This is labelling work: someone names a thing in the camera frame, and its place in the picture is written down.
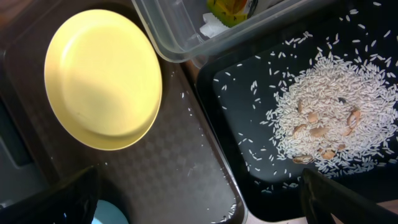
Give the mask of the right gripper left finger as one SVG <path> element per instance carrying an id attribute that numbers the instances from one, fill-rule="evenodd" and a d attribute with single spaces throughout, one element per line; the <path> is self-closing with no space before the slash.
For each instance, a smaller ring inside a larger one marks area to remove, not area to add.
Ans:
<path id="1" fill-rule="evenodd" d="M 100 195 L 100 176 L 90 166 L 27 199 L 1 209 L 1 224 L 91 223 Z"/>

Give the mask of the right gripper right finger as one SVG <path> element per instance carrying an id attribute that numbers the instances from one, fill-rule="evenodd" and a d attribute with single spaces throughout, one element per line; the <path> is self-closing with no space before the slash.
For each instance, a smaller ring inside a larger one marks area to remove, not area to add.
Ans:
<path id="1" fill-rule="evenodd" d="M 308 223 L 397 223 L 397 214 L 310 169 L 302 171 L 300 203 Z"/>

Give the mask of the light blue bowl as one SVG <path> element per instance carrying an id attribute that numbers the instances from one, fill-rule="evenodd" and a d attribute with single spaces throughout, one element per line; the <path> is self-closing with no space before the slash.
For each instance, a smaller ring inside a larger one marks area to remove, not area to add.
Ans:
<path id="1" fill-rule="evenodd" d="M 98 200 L 91 224 L 129 224 L 129 222 L 118 207 L 105 200 Z"/>

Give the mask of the rice food scraps pile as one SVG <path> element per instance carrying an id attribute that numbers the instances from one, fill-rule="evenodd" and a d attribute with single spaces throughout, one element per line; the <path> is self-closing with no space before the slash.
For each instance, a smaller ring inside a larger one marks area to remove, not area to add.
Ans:
<path id="1" fill-rule="evenodd" d="M 266 113 L 277 159 L 329 178 L 397 161 L 397 82 L 375 63 L 317 52 Z"/>

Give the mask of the yellow round plate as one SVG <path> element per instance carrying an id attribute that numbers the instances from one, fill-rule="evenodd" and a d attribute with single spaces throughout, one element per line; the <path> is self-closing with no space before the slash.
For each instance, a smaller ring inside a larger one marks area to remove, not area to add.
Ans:
<path id="1" fill-rule="evenodd" d="M 156 53 L 137 25 L 113 11 L 91 9 L 67 19 L 50 41 L 44 80 L 60 124 L 95 149 L 138 142 L 160 109 Z"/>

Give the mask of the white paper napkin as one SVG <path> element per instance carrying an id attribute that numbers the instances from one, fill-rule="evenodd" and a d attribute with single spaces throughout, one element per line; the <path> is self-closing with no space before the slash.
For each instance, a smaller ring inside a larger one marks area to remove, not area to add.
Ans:
<path id="1" fill-rule="evenodd" d="M 213 38 L 229 29 L 211 12 L 203 15 L 203 21 L 205 24 L 200 27 L 200 32 L 208 38 Z"/>

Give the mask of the green orange snack wrapper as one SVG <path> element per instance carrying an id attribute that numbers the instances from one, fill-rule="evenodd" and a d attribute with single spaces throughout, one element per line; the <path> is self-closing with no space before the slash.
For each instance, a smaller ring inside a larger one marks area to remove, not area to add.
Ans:
<path id="1" fill-rule="evenodd" d="M 210 12 L 225 26 L 233 27 L 246 20 L 253 14 L 258 0 L 207 0 Z"/>

